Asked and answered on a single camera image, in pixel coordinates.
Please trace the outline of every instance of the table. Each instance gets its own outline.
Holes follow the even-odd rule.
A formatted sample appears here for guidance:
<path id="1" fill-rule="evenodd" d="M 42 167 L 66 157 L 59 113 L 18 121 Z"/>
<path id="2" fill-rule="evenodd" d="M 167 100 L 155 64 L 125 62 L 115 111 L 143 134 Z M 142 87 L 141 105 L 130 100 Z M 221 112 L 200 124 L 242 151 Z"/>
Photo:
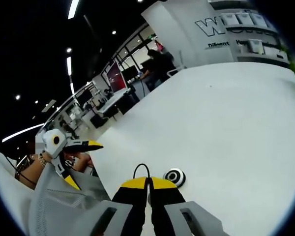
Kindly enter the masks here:
<path id="1" fill-rule="evenodd" d="M 98 110 L 99 113 L 104 114 L 105 112 L 108 111 L 108 109 L 110 109 L 113 105 L 115 105 L 120 99 L 122 99 L 122 97 L 124 96 L 124 94 L 126 92 L 129 92 L 131 89 L 130 88 L 123 88 L 117 92 L 114 93 L 114 96 L 112 96 L 106 103 L 105 105 Z"/>
<path id="2" fill-rule="evenodd" d="M 183 70 L 98 142 L 91 158 L 111 198 L 140 163 L 155 177 L 180 168 L 186 201 L 230 236 L 271 235 L 295 201 L 295 76 L 253 62 Z"/>

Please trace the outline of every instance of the black cable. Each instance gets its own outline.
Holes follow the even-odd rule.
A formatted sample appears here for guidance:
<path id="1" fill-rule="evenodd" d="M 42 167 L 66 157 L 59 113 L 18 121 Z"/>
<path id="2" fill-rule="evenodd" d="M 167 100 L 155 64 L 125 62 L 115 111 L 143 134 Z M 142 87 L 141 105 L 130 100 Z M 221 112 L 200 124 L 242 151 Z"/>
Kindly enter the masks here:
<path id="1" fill-rule="evenodd" d="M 24 179 L 26 179 L 28 182 L 30 182 L 31 184 L 37 185 L 37 183 L 34 183 L 33 181 L 29 180 L 28 178 L 26 178 L 23 174 L 21 174 L 21 172 L 19 172 L 14 165 L 10 162 L 9 158 L 7 158 L 5 155 L 4 157 L 6 158 L 6 160 L 10 163 L 10 165 L 13 167 L 13 169 L 15 169 L 16 173 L 19 174 L 20 176 L 22 176 Z"/>
<path id="2" fill-rule="evenodd" d="M 142 89 L 143 89 L 143 97 L 146 96 L 146 90 L 144 89 L 143 81 L 140 79 L 141 84 L 142 84 Z"/>
<path id="3" fill-rule="evenodd" d="M 147 165 L 146 165 L 146 164 L 144 164 L 144 163 L 141 163 L 140 165 L 138 165 L 138 166 L 137 166 L 137 168 L 134 170 L 134 173 L 133 173 L 133 178 L 135 178 L 135 177 L 136 177 L 136 172 L 137 172 L 137 169 L 138 169 L 140 166 L 145 166 L 145 168 L 147 169 L 147 177 L 148 177 L 148 178 L 150 178 L 150 176 L 149 176 L 149 169 L 148 169 Z"/>

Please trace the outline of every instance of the window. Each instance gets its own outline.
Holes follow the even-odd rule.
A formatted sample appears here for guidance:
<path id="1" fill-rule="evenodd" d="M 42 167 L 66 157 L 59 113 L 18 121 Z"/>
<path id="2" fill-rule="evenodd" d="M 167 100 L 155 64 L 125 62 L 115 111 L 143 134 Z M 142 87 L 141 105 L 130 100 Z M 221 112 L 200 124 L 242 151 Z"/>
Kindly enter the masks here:
<path id="1" fill-rule="evenodd" d="M 146 27 L 144 30 L 140 32 L 140 35 L 144 40 L 148 39 L 150 36 L 154 34 L 154 30 L 152 30 L 150 26 Z"/>
<path id="2" fill-rule="evenodd" d="M 126 47 L 129 51 L 132 51 L 135 47 L 139 46 L 142 43 L 139 36 L 135 36 L 129 43 L 127 43 Z"/>
<path id="3" fill-rule="evenodd" d="M 156 46 L 156 43 L 155 43 L 154 40 L 152 40 L 150 43 L 148 43 L 148 44 L 147 44 L 147 47 L 148 47 L 149 49 L 153 49 L 153 50 L 158 51 L 157 46 Z"/>
<path id="4" fill-rule="evenodd" d="M 122 63 L 122 66 L 124 69 L 127 69 L 129 67 L 135 66 L 135 63 L 131 57 L 128 57 L 124 62 Z"/>
<path id="5" fill-rule="evenodd" d="M 119 56 L 121 57 L 121 59 L 124 59 L 127 55 L 128 55 L 128 52 L 125 48 L 123 48 L 119 53 Z"/>
<path id="6" fill-rule="evenodd" d="M 141 63 L 147 61 L 149 59 L 148 56 L 148 49 L 146 47 L 143 47 L 137 51 L 135 51 L 132 54 L 134 60 L 136 61 L 136 63 L 138 64 L 139 68 L 142 69 L 143 67 L 141 66 Z"/>

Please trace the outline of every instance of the yellow panel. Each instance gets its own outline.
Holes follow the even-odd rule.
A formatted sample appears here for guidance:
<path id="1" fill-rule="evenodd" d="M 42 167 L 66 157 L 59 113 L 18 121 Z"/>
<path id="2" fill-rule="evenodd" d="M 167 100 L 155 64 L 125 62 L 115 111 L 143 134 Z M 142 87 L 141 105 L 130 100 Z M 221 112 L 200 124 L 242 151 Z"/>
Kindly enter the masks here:
<path id="1" fill-rule="evenodd" d="M 103 145 L 101 145 L 101 144 L 99 144 L 99 143 L 97 143 L 97 142 L 95 142 L 95 141 L 92 141 L 92 140 L 90 140 L 89 142 L 88 142 L 88 145 L 89 146 L 103 146 Z"/>
<path id="2" fill-rule="evenodd" d="M 176 185 L 169 180 L 152 177 L 154 189 L 176 188 Z"/>
<path id="3" fill-rule="evenodd" d="M 124 188 L 140 188 L 144 189 L 146 177 L 134 178 L 122 184 Z"/>
<path id="4" fill-rule="evenodd" d="M 72 187 L 81 190 L 78 185 L 76 184 L 76 182 L 73 180 L 73 178 L 71 176 L 68 176 L 67 178 L 64 179 L 68 184 L 70 184 Z"/>

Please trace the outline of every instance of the computer monitor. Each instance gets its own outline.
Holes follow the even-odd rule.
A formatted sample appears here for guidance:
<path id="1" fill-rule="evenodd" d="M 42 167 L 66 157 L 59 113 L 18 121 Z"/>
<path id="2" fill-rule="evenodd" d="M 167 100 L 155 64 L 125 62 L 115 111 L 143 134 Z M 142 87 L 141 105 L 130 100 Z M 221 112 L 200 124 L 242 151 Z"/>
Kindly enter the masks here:
<path id="1" fill-rule="evenodd" d="M 131 80 L 138 75 L 137 68 L 135 66 L 131 66 L 124 71 L 121 72 L 125 81 Z"/>
<path id="2" fill-rule="evenodd" d="M 126 83 L 123 80 L 121 72 L 117 63 L 114 63 L 110 70 L 107 72 L 107 77 L 109 80 L 109 84 L 113 90 L 113 92 L 117 92 L 123 88 L 126 88 Z"/>
<path id="3" fill-rule="evenodd" d="M 89 101 L 93 95 L 89 90 L 85 90 L 80 96 L 77 97 L 79 104 L 83 106 L 87 101 Z"/>

